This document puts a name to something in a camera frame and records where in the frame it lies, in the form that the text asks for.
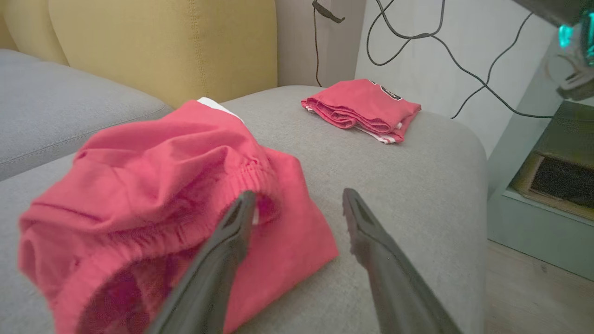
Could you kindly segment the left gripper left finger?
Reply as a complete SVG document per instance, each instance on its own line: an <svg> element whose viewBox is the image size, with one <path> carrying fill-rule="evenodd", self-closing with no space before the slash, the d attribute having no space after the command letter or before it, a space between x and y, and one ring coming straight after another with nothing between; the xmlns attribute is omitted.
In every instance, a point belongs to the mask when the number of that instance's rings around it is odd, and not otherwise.
<svg viewBox="0 0 594 334"><path fill-rule="evenodd" d="M242 193L196 254L146 334L223 334L236 271L246 258L257 197Z"/></svg>

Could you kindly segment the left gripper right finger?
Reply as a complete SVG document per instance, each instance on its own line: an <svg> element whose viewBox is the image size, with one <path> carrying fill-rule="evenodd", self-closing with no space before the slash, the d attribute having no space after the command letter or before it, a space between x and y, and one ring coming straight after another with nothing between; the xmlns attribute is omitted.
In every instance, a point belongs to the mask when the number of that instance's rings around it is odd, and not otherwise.
<svg viewBox="0 0 594 334"><path fill-rule="evenodd" d="M361 195L343 190L351 253L367 271L381 334L462 334Z"/></svg>

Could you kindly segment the red and white shirt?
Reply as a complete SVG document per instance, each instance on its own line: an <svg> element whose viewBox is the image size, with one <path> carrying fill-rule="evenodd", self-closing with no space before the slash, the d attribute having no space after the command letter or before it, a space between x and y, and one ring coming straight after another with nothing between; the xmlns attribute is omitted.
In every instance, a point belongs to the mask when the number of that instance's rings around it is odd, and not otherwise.
<svg viewBox="0 0 594 334"><path fill-rule="evenodd" d="M300 162L261 146L216 102L93 135L19 219L19 269L57 334L140 334L232 203L257 222L235 275L229 334L339 255Z"/></svg>

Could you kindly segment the folded red garment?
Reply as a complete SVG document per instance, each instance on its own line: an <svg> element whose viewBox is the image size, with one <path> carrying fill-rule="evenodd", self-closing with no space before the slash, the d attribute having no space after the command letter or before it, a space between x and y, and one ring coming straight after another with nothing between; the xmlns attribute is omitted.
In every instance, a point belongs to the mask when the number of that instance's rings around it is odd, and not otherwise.
<svg viewBox="0 0 594 334"><path fill-rule="evenodd" d="M301 101L307 111L341 129L355 128L384 144L401 143L422 110L369 79L338 82Z"/></svg>

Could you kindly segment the pale green cabinet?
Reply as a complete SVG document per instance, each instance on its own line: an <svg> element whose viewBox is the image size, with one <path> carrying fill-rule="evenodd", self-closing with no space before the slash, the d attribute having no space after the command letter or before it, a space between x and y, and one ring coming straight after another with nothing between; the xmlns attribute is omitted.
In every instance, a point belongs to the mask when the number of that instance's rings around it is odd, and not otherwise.
<svg viewBox="0 0 594 334"><path fill-rule="evenodd" d="M558 57L557 37L488 158L488 239L594 281L594 222L533 201L510 187L533 151L594 154L594 97L569 101L557 92L573 72Z"/></svg>

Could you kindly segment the brown box with black face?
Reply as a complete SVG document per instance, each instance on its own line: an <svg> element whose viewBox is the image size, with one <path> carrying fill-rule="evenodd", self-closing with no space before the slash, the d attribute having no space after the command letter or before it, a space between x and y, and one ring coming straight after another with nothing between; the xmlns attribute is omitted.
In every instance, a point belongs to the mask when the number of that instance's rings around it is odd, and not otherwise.
<svg viewBox="0 0 594 334"><path fill-rule="evenodd" d="M594 154L533 151L510 187L528 199L594 222Z"/></svg>

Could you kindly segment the yellow sofa back cushion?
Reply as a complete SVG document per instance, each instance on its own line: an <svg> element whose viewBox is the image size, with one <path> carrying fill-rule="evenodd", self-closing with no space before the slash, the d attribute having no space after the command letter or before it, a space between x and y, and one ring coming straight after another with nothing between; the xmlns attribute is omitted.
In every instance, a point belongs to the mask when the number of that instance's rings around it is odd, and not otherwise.
<svg viewBox="0 0 594 334"><path fill-rule="evenodd" d="M278 85L274 0L49 0L69 65L177 108Z"/></svg>
<svg viewBox="0 0 594 334"><path fill-rule="evenodd" d="M21 53L69 65L51 21L49 0L6 0L3 16Z"/></svg>

